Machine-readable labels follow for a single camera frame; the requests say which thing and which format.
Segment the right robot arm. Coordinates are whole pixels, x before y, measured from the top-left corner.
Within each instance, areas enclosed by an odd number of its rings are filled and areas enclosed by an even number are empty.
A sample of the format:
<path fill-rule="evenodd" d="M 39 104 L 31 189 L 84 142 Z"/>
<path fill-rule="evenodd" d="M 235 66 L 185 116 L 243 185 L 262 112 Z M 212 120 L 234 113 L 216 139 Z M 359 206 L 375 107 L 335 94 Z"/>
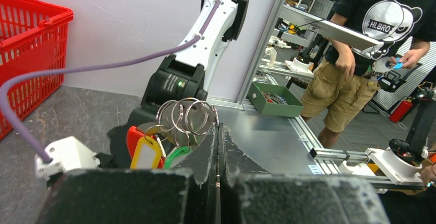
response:
<path fill-rule="evenodd" d="M 232 40 L 239 37 L 249 0 L 202 0 L 199 17 L 183 42 L 163 53 L 164 59 L 149 79 L 140 106 L 125 125 L 107 135 L 114 164 L 130 165 L 128 129 L 149 122 L 157 107 L 169 100 L 205 100 L 217 63 Z"/>

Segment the keyring bunch with tags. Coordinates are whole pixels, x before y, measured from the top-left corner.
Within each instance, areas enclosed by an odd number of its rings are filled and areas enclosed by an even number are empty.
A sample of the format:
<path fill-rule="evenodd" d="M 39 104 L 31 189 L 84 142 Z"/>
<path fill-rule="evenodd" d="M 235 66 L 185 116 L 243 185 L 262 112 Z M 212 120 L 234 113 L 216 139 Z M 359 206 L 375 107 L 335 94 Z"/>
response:
<path fill-rule="evenodd" d="M 130 168 L 170 169 L 191 154 L 219 123 L 214 105 L 196 98 L 165 102 L 155 121 L 131 126 L 126 145 Z"/>

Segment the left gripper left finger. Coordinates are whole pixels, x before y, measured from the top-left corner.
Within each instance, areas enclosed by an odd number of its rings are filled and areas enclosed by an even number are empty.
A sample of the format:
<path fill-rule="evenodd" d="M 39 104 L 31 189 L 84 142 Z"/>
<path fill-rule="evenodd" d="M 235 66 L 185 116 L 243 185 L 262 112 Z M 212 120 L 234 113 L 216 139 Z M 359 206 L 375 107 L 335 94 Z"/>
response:
<path fill-rule="evenodd" d="M 76 169 L 51 188 L 36 223 L 214 223 L 218 127 L 171 169 Z"/>

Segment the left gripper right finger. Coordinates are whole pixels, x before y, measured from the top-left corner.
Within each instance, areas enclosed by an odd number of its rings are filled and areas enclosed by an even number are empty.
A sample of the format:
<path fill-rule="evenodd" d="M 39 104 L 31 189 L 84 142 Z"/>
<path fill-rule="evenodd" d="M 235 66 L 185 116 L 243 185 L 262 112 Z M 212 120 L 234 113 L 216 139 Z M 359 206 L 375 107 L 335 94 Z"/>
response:
<path fill-rule="evenodd" d="M 222 223 L 388 223 L 375 189 L 347 175 L 271 174 L 220 127 Z"/>

